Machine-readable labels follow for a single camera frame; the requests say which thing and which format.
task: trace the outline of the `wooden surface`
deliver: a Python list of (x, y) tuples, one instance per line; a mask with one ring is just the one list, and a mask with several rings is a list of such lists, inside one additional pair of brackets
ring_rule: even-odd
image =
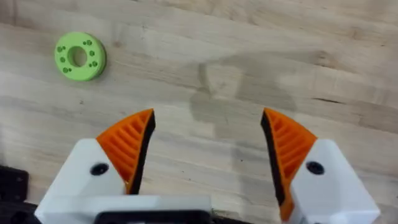
[[(38, 203), (77, 140), (155, 108), (142, 194), (209, 194), (219, 214), (280, 223), (268, 106), (334, 139), (377, 223), (398, 223), (397, 12), (394, 0), (1, 0), (0, 164), (30, 172)], [(56, 41), (76, 30), (108, 53), (90, 82), (55, 67)]]

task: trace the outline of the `green ring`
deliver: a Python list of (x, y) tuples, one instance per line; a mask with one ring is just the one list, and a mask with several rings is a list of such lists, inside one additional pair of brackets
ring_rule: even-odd
[[(80, 67), (73, 60), (75, 47), (81, 47), (86, 53), (86, 63)], [(106, 52), (102, 43), (92, 35), (82, 32), (71, 32), (62, 36), (55, 46), (54, 54), (55, 63), (61, 73), (75, 81), (91, 80), (103, 72), (106, 64)]]

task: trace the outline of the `black bracket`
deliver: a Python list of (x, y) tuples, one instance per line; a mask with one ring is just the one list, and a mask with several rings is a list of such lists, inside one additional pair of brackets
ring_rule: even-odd
[(1, 224), (40, 224), (34, 216), (37, 206), (24, 203), (28, 182), (29, 174), (26, 171), (0, 166)]
[(24, 202), (28, 181), (26, 171), (0, 166), (0, 202)]

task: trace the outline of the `orange finger pad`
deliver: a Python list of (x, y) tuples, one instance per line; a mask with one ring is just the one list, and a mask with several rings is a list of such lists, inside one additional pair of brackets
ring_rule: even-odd
[(294, 120), (268, 108), (264, 108), (261, 126), (267, 139), (280, 217), (286, 222), (294, 209), (290, 184), (317, 137)]
[(151, 109), (124, 118), (96, 138), (125, 181), (129, 194), (138, 193), (141, 176), (137, 177), (139, 180), (136, 189), (132, 187), (138, 173), (141, 172), (139, 175), (142, 175), (147, 145), (153, 130), (154, 110)]

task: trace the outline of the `hole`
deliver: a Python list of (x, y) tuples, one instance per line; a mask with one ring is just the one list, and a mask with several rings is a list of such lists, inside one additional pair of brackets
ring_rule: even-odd
[(310, 161), (306, 165), (307, 169), (315, 175), (323, 175), (325, 173), (325, 168), (319, 162)]
[(10, 224), (23, 224), (27, 220), (26, 212), (16, 212), (10, 219)]
[(87, 54), (81, 47), (72, 47), (68, 52), (68, 59), (72, 65), (82, 67), (87, 61)]
[(104, 173), (106, 173), (106, 171), (108, 171), (109, 166), (106, 163), (99, 163), (99, 164), (95, 164), (91, 170), (90, 173), (92, 175), (103, 175)]

